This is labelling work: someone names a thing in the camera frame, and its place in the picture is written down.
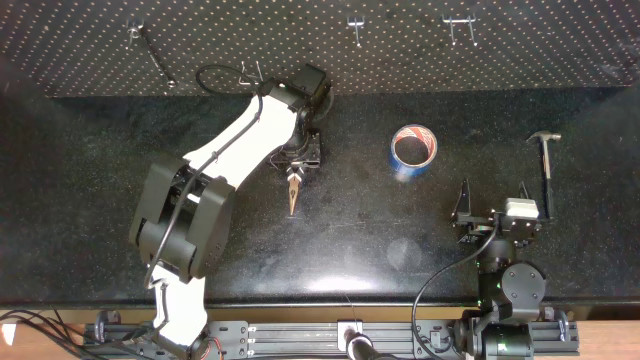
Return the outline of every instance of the hammer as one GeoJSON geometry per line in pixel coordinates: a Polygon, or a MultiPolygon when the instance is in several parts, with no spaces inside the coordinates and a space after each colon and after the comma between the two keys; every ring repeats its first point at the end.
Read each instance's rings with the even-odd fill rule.
{"type": "Polygon", "coordinates": [[[554,218],[554,208],[553,208],[553,191],[551,190],[551,161],[549,160],[549,149],[547,148],[547,141],[555,140],[559,141],[561,138],[560,134],[550,133],[548,131],[538,131],[529,137],[529,140],[538,138],[540,140],[540,144],[542,145],[542,171],[544,173],[544,199],[545,199],[545,210],[547,211],[547,218],[552,220],[554,218]]]}

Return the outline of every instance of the blue tape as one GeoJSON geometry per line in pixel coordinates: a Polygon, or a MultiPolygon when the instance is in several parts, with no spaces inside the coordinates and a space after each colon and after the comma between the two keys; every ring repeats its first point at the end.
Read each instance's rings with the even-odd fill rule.
{"type": "Polygon", "coordinates": [[[422,125],[403,126],[402,128],[400,128],[400,130],[398,130],[398,132],[395,133],[395,135],[393,135],[393,138],[391,138],[391,167],[400,179],[418,176],[420,174],[424,174],[427,169],[429,169],[429,167],[431,166],[431,162],[436,157],[437,152],[438,142],[431,130],[422,125]],[[398,143],[398,141],[409,136],[418,138],[422,143],[419,146],[426,146],[429,152],[429,157],[425,162],[417,165],[408,164],[402,161],[402,159],[398,157],[398,154],[396,154],[396,144],[398,143]]]}

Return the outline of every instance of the hammer head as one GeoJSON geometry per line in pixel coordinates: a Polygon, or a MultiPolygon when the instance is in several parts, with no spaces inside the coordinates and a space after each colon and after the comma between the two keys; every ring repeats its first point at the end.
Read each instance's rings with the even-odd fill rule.
{"type": "Polygon", "coordinates": [[[549,140],[558,141],[558,140],[560,140],[561,137],[562,136],[560,134],[554,134],[554,133],[551,133],[551,132],[548,132],[548,131],[544,130],[544,131],[538,131],[538,132],[534,133],[533,135],[531,135],[529,137],[529,139],[527,141],[532,140],[534,138],[540,139],[541,142],[549,141],[549,140]]]}

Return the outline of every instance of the speckled black countertop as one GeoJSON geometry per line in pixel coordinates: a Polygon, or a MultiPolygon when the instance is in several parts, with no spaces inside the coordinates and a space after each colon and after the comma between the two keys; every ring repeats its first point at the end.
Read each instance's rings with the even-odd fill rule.
{"type": "MultiPolygon", "coordinates": [[[[151,305],[127,242],[149,165],[210,141],[246,104],[2,98],[0,305],[151,305]]],[[[238,190],[206,302],[408,302],[429,274],[472,251],[448,226],[465,176],[479,215],[517,196],[520,181],[541,199],[539,148],[524,141],[538,130],[562,133],[550,145],[558,221],[520,258],[546,272],[550,301],[637,301],[639,119],[636,88],[336,97],[316,124],[324,164],[293,217],[287,182],[266,165],[238,190]],[[429,127],[439,150],[407,184],[395,180],[388,147],[408,123],[429,127]]],[[[474,302],[474,271],[443,276],[425,302],[474,302]]]]}

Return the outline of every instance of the perforated metal panel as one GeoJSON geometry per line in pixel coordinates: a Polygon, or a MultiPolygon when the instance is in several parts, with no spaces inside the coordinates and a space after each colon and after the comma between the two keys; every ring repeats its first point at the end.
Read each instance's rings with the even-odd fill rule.
{"type": "MultiPolygon", "coordinates": [[[[637,0],[18,1],[0,5],[2,54],[50,96],[198,95],[201,65],[265,78],[306,62],[337,93],[620,86],[640,74],[637,0]],[[356,46],[347,17],[364,16],[356,46]],[[477,19],[474,36],[448,19],[477,19]],[[127,49],[127,21],[144,20],[178,81],[169,89],[146,49],[127,49]]],[[[207,75],[222,91],[237,78],[207,75]]]]}

